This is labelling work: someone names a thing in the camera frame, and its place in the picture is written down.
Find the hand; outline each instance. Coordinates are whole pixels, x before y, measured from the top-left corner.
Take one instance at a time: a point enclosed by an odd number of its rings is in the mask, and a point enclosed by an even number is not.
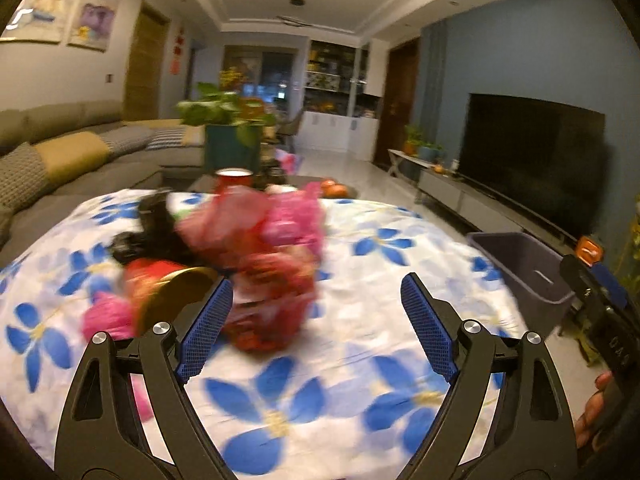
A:
[[[593,436],[591,426],[604,409],[603,391],[612,379],[613,374],[611,372],[604,372],[596,378],[596,388],[598,389],[598,392],[587,400],[587,404],[584,407],[584,413],[575,421],[575,442],[578,449],[585,446]],[[593,449],[596,450],[595,440],[593,442]]]

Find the floral tablecloth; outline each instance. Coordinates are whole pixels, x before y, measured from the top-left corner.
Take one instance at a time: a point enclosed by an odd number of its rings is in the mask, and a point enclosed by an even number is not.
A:
[[[140,228],[136,207],[145,193],[124,190],[83,203],[0,274],[0,396],[51,465],[86,345],[82,313],[94,292],[122,293],[122,268],[106,247],[117,233]],[[170,208],[204,200],[173,194]],[[319,297],[295,343],[258,359],[220,340],[186,386],[240,478],[396,478],[448,387],[402,309],[399,285],[411,270],[463,319],[511,336],[526,329],[499,273],[418,215],[364,201],[325,201],[324,207]],[[482,449],[499,382],[496,376],[490,383],[464,460]],[[155,420],[144,427],[154,454],[170,461]]]

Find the teal flower pot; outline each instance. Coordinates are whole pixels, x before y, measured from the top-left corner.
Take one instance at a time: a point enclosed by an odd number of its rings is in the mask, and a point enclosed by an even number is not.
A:
[[[260,170],[261,126],[248,126],[238,133],[237,126],[205,126],[204,170],[213,174],[224,168],[245,168],[254,174]]]
[[[424,162],[435,162],[439,153],[439,150],[435,148],[427,148],[426,146],[420,146],[420,148],[418,148],[418,158]]]

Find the flat screen tv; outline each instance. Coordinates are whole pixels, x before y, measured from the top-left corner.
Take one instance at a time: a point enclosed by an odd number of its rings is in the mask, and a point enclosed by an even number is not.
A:
[[[458,171],[579,238],[592,232],[606,182],[604,127],[584,108],[471,94]]]

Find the textured blue pad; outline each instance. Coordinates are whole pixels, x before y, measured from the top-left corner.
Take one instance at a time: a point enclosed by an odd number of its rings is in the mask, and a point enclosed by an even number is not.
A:
[[[400,297],[431,367],[450,383],[458,373],[458,367],[452,359],[453,341],[429,301],[409,275],[402,280]]]
[[[611,303],[620,309],[625,308],[626,291],[611,271],[601,262],[594,263],[590,270],[598,283],[609,291]]]
[[[182,384],[186,384],[190,378],[202,371],[233,302],[233,286],[229,280],[223,280],[206,301],[196,321],[182,340],[180,364],[175,371]]]

